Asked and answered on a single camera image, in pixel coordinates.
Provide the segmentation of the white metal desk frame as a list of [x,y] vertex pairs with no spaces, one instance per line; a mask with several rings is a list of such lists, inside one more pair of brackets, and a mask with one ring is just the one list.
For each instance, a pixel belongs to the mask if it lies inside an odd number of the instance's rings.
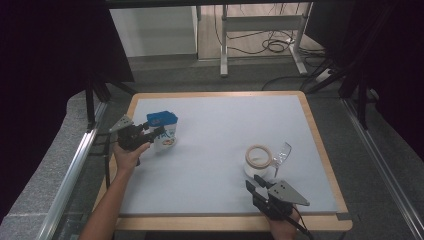
[[304,34],[306,23],[309,17],[312,4],[307,3],[300,15],[280,15],[280,16],[249,16],[249,17],[228,17],[227,6],[223,5],[222,13],[222,39],[220,55],[220,75],[228,75],[228,54],[226,34],[228,32],[247,31],[277,31],[289,30],[296,32],[296,38],[289,44],[292,58],[301,75],[306,75],[307,70],[300,57],[299,47]]

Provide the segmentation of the person's left hand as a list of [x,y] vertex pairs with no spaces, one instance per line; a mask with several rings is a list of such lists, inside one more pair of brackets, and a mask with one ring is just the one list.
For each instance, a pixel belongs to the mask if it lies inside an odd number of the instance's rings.
[[150,148],[150,143],[145,143],[136,150],[129,151],[122,149],[118,144],[113,147],[117,170],[119,173],[129,173],[134,170],[139,160],[139,157]]

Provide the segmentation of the person's right hand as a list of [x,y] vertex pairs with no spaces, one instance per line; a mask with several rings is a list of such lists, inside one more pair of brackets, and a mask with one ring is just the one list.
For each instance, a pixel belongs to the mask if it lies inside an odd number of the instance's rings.
[[275,221],[266,218],[274,240],[295,240],[297,228],[288,221]]

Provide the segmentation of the black metal stand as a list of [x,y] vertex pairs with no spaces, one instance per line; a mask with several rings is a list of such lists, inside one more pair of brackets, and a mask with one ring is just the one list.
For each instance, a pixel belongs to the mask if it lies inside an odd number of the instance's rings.
[[94,109],[94,96],[102,102],[106,103],[111,98],[111,93],[108,90],[106,84],[110,83],[113,86],[119,88],[120,90],[130,94],[131,96],[135,95],[137,91],[128,85],[112,80],[111,78],[100,76],[100,77],[88,77],[86,80],[86,109],[87,109],[87,120],[89,131],[93,130],[97,121],[95,120],[95,109]]
[[319,90],[327,87],[336,80],[343,79],[342,85],[338,90],[338,95],[342,99],[350,98],[355,89],[358,90],[357,98],[357,110],[356,117],[363,129],[367,130],[368,126],[366,123],[366,105],[368,102],[367,98],[367,83],[366,79],[363,76],[362,69],[363,61],[354,60],[348,66],[338,70],[336,73],[331,74],[329,77],[325,78],[323,81],[317,83],[316,85],[307,88],[307,82],[310,79],[308,77],[301,85],[300,91],[305,94],[313,94]]

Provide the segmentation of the white table mat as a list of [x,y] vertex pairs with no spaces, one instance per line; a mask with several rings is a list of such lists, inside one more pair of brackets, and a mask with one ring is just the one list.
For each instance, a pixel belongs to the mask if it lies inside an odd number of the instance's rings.
[[296,95],[140,99],[133,120],[168,110],[177,118],[174,145],[148,149],[125,193],[124,215],[253,214],[245,187],[245,158],[260,147],[291,154],[270,180],[285,180],[308,205],[304,214],[334,213],[338,207],[306,113]]

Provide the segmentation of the white cabinet panel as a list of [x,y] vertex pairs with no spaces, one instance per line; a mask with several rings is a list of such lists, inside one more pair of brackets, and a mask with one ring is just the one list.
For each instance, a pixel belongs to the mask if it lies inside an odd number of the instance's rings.
[[111,9],[127,57],[196,55],[194,6]]

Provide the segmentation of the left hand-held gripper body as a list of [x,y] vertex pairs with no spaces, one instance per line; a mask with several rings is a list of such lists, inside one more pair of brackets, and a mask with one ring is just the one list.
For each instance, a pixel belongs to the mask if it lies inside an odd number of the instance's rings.
[[135,125],[132,119],[124,114],[109,129],[109,132],[117,133],[117,142],[122,149],[136,150],[141,145],[149,142],[142,124]]

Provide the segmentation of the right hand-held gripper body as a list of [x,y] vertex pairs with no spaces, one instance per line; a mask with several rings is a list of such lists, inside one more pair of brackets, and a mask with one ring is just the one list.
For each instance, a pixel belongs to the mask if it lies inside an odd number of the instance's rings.
[[257,191],[257,198],[252,202],[271,220],[284,220],[293,212],[295,205],[309,206],[310,202],[286,181],[271,183],[269,189]]

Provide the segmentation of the aluminium floor rail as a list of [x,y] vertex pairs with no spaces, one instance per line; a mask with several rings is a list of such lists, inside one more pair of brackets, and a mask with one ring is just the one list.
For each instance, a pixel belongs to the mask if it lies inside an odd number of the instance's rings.
[[355,130],[357,131],[368,154],[370,155],[371,160],[375,164],[377,171],[382,177],[386,188],[388,189],[393,201],[397,205],[408,228],[414,236],[414,239],[424,240],[424,221],[419,216],[418,211],[413,206],[412,202],[407,197],[398,180],[389,168],[386,159],[384,158],[380,149],[377,147],[377,144],[372,138],[370,132],[366,130],[357,119],[357,111],[355,110],[353,103],[350,100],[345,99],[342,99],[341,102],[345,106]]
[[84,132],[84,135],[79,142],[78,148],[70,162],[63,181],[49,211],[47,212],[40,231],[36,236],[36,240],[52,240],[71,197],[73,188],[78,180],[79,174],[84,166],[91,145],[98,132],[98,127],[106,108],[107,103],[100,103],[96,107],[96,110],[94,111],[94,122],[91,124],[90,128]]

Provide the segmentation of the glass jar with wooden rim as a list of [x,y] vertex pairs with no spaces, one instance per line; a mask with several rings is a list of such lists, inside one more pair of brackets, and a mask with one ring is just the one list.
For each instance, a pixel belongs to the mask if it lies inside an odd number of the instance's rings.
[[272,167],[275,169],[274,176],[277,176],[279,169],[288,159],[291,151],[292,146],[287,142],[283,144],[276,156],[264,145],[252,145],[245,153],[244,172],[250,178],[255,175],[264,177],[268,172],[268,168]]

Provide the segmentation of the white power strip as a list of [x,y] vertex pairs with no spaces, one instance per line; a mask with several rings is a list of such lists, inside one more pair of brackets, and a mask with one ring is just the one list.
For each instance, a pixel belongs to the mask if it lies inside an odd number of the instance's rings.
[[316,77],[315,81],[320,83],[320,82],[326,80],[332,74],[333,74],[333,71],[331,69],[326,69]]

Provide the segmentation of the black curtain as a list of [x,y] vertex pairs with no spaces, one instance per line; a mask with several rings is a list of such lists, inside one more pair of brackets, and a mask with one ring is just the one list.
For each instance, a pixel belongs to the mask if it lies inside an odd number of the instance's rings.
[[319,0],[306,35],[345,78],[339,95],[374,90],[377,110],[424,160],[424,0]]
[[106,0],[0,0],[0,221],[90,79],[132,80]]

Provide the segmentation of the white and blue pouch bag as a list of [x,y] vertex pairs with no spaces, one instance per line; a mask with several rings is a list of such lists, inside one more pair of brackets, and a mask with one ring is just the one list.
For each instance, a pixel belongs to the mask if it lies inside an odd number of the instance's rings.
[[147,115],[149,131],[163,128],[164,131],[154,138],[154,149],[162,152],[176,144],[176,128],[178,117],[169,111],[150,113]]

